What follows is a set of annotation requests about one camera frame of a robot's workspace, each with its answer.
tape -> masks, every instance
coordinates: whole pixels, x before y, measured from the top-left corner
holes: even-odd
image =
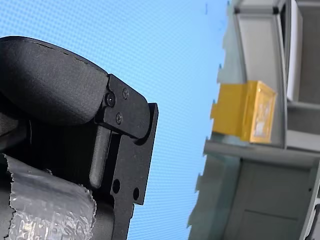
[[[6,240],[89,240],[96,201],[83,186],[6,156],[13,218]]]

white panel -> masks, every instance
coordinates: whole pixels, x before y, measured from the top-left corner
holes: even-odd
[[[298,101],[301,78],[301,57],[303,41],[303,19],[296,0],[291,0],[291,31],[287,98]]]
[[[247,80],[259,80],[276,93],[271,142],[284,144],[284,49],[276,15],[237,14]]]
[[[288,147],[320,152],[320,135],[288,130],[286,133]]]
[[[240,6],[276,6],[279,0],[243,0]]]
[[[292,240],[297,220],[245,212],[237,240]]]
[[[244,161],[224,239],[297,239],[315,178],[310,170]]]
[[[297,219],[308,181],[306,170],[256,164],[252,182],[247,186],[246,209]]]

black metal bracket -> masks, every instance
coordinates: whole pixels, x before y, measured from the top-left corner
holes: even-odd
[[[150,110],[147,100],[113,74],[95,122],[120,134],[141,139],[149,129]]]

blue backdrop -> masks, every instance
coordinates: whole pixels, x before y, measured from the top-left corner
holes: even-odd
[[[158,103],[145,203],[135,206],[129,240],[188,239],[224,61],[226,7],[227,0],[0,0],[0,37],[66,48]]]

yellow box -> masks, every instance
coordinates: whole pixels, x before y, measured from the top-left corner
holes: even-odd
[[[240,137],[251,143],[269,143],[276,93],[261,81],[221,84],[212,105],[212,131]]]

